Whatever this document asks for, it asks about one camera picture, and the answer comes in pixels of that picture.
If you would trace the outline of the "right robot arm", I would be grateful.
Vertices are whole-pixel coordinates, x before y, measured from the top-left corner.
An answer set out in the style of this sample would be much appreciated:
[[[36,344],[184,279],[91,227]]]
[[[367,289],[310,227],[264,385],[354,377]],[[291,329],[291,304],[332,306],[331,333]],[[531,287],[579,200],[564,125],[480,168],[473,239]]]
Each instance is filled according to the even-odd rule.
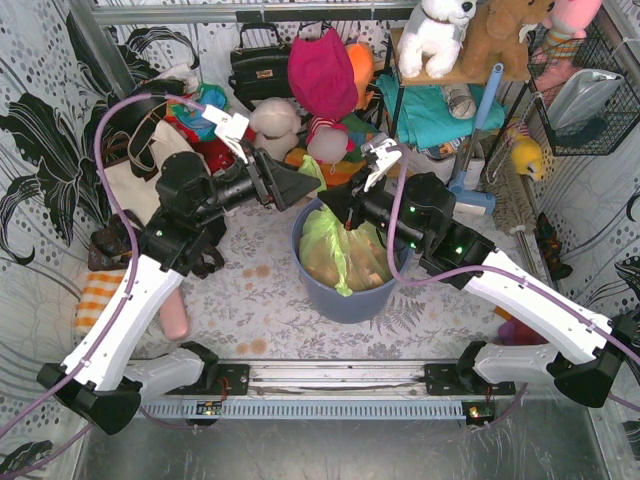
[[[320,193],[346,229],[364,222],[419,254],[430,280],[483,298],[509,312],[544,339],[542,345],[505,346],[474,341],[456,364],[456,382],[484,392],[502,382],[551,383],[570,400],[599,408],[610,397],[631,349],[635,321],[582,307],[520,268],[495,244],[453,220],[455,195],[433,173],[402,183],[398,199],[362,175]]]

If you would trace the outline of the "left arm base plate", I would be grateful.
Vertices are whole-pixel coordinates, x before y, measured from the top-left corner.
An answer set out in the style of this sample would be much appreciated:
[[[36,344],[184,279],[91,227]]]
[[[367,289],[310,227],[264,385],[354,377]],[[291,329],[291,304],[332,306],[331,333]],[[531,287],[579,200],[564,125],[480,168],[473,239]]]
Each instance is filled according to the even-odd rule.
[[[177,395],[244,396],[247,394],[250,365],[242,363],[222,363],[216,367],[212,381],[201,377],[195,384],[182,386],[168,392]]]

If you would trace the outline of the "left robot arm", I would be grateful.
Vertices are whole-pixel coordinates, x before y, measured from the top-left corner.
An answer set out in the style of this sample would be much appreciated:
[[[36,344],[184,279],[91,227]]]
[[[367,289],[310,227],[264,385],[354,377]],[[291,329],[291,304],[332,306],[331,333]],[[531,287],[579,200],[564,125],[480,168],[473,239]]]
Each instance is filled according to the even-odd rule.
[[[148,400],[180,388],[204,393],[221,386],[218,356],[194,341],[155,359],[131,358],[160,306],[222,236],[220,218],[252,199],[285,211],[320,185],[262,149],[244,152],[245,159],[216,176],[194,152],[164,162],[156,182],[160,206],[134,237],[116,293],[73,352],[37,375],[60,403],[108,435],[123,430]]]

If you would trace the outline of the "blue trash bin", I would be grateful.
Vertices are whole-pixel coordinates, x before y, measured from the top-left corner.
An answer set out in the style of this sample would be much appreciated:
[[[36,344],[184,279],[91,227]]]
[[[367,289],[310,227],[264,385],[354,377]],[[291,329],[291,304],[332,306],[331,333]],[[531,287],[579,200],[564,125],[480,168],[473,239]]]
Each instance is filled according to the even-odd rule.
[[[364,322],[373,318],[385,307],[396,286],[396,279],[392,276],[389,282],[378,288],[355,292],[349,297],[343,297],[306,273],[298,259],[298,241],[302,235],[303,221],[312,209],[321,204],[323,203],[318,199],[310,201],[294,221],[291,231],[291,250],[294,263],[298,268],[312,308],[321,316],[341,324]]]

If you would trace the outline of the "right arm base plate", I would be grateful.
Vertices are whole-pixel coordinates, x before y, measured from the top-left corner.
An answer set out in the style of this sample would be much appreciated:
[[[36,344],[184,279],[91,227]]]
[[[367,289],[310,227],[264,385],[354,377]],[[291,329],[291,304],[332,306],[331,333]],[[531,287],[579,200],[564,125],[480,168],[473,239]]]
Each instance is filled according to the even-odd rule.
[[[510,396],[516,393],[513,382],[489,384],[475,376],[464,383],[452,363],[429,363],[423,366],[422,380],[431,396]]]

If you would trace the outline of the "green trash bag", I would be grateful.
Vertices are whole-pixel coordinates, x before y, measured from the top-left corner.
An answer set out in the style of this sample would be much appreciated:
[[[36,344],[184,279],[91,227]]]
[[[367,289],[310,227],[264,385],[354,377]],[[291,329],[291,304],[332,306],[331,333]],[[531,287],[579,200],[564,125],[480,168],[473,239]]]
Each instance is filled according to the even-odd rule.
[[[348,231],[325,204],[312,209],[303,221],[298,259],[314,280],[343,297],[392,279],[379,230],[363,223]]]

